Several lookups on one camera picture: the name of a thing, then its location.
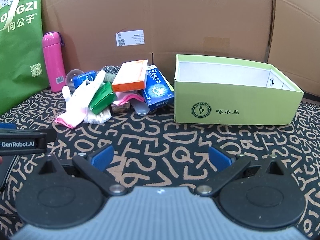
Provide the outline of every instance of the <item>small green box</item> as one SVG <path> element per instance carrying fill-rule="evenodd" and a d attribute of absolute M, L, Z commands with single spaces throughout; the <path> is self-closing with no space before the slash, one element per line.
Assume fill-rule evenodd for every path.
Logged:
<path fill-rule="evenodd" d="M 178 123 L 289 124 L 303 91 L 271 64 L 177 55 L 174 120 Z"/>
<path fill-rule="evenodd" d="M 111 83 L 107 82 L 93 96 L 89 108 L 94 114 L 101 113 L 107 106 L 116 100 L 116 95 L 112 91 Z"/>

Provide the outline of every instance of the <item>pile of objects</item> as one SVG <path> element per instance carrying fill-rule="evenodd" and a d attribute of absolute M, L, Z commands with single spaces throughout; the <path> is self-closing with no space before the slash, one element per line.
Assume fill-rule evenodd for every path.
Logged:
<path fill-rule="evenodd" d="M 79 74 L 79 70 L 73 70 L 66 81 L 62 88 L 66 112 L 55 122 L 68 128 L 75 128 L 82 121 L 101 124 L 113 113 L 131 107 L 144 116 L 173 103 L 173 87 L 155 65 L 148 65 L 147 59 L 126 62 L 121 67 L 105 66 L 97 72 Z"/>

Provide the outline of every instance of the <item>patterned carpet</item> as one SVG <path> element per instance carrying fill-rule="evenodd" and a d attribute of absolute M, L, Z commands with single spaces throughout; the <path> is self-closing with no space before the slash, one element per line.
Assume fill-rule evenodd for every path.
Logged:
<path fill-rule="evenodd" d="M 167 106 L 141 117 L 133 112 L 116 114 L 103 125 L 81 124 L 75 130 L 55 125 L 64 111 L 61 93 L 44 90 L 0 117 L 20 129 L 54 127 L 58 132 L 48 150 L 60 159 L 113 144 L 116 155 L 108 172 L 127 187 L 133 185 L 194 188 L 216 168 L 208 159 L 208 147 L 217 145 L 231 154 L 255 159 L 274 153 L 305 194 L 307 207 L 298 228 L 314 238 L 320 233 L 320 106 L 301 103 L 291 124 L 285 126 L 187 125 L 173 122 Z M 8 188 L 0 195 L 0 213 L 13 213 L 14 200 L 23 182 L 43 156 L 23 156 L 16 164 Z M 0 217 L 0 228 L 12 235 L 20 221 Z"/>

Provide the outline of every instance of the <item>orange box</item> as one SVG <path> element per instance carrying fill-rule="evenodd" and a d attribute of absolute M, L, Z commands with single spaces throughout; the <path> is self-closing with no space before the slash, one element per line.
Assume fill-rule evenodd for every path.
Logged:
<path fill-rule="evenodd" d="M 116 75 L 112 90 L 126 92 L 146 88 L 148 60 L 125 62 Z"/>

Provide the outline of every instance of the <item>qr code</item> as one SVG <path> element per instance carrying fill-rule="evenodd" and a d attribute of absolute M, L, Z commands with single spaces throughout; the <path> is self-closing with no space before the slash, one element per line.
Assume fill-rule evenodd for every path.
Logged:
<path fill-rule="evenodd" d="M 62 83 L 63 81 L 64 81 L 63 76 L 56 78 L 56 83 L 57 83 L 57 84 L 60 84 L 60 83 Z"/>
<path fill-rule="evenodd" d="M 119 42 L 119 46 L 125 46 L 124 39 L 118 40 L 118 42 Z"/>
<path fill-rule="evenodd" d="M 32 77 L 37 77 L 42 75 L 41 63 L 35 64 L 30 67 Z"/>

